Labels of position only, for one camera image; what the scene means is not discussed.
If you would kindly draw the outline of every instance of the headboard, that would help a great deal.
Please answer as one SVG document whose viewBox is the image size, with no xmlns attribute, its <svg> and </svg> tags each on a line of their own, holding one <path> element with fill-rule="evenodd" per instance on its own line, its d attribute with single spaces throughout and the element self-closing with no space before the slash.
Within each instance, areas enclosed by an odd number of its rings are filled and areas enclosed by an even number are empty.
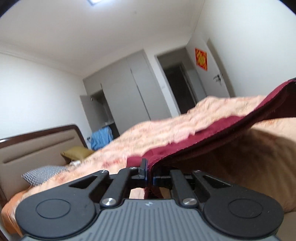
<svg viewBox="0 0 296 241">
<path fill-rule="evenodd" d="M 61 126 L 0 140 L 0 205 L 29 184 L 25 172 L 45 165 L 65 165 L 61 152 L 86 146 L 76 125 Z"/>
</svg>

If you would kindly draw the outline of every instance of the white door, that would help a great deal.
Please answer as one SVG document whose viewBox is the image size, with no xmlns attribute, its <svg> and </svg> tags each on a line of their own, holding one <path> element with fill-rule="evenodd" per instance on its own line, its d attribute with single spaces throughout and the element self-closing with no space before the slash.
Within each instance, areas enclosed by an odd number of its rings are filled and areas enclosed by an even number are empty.
<svg viewBox="0 0 296 241">
<path fill-rule="evenodd" d="M 207 71 L 196 64 L 195 48 L 207 53 Z M 216 64 L 206 42 L 197 31 L 193 33 L 186 49 L 200 76 L 206 94 L 216 97 L 229 97 L 229 92 L 218 65 Z"/>
</svg>

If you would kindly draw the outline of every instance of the red poster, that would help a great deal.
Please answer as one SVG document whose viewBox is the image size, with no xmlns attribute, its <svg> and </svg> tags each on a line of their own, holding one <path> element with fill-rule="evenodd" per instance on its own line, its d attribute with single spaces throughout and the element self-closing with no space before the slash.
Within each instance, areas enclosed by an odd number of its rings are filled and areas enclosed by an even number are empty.
<svg viewBox="0 0 296 241">
<path fill-rule="evenodd" d="M 207 71 L 207 52 L 195 48 L 196 65 Z"/>
</svg>

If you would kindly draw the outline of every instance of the blue cloth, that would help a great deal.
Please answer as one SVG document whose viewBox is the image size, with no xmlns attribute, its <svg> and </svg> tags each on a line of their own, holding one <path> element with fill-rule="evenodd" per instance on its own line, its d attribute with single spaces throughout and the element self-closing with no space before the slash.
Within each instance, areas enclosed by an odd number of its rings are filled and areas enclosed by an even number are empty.
<svg viewBox="0 0 296 241">
<path fill-rule="evenodd" d="M 98 150 L 113 141 L 112 131 L 109 126 L 103 127 L 91 135 L 91 148 Z"/>
</svg>

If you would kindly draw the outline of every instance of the ceiling light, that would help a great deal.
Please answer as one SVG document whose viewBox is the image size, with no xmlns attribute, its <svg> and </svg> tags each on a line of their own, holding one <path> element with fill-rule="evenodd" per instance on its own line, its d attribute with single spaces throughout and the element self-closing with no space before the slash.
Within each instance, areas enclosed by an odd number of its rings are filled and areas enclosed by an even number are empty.
<svg viewBox="0 0 296 241">
<path fill-rule="evenodd" d="M 91 5 L 95 5 L 96 3 L 98 3 L 98 2 L 100 2 L 100 1 L 102 1 L 102 0 L 88 0 L 89 1 L 89 3 L 91 4 Z"/>
</svg>

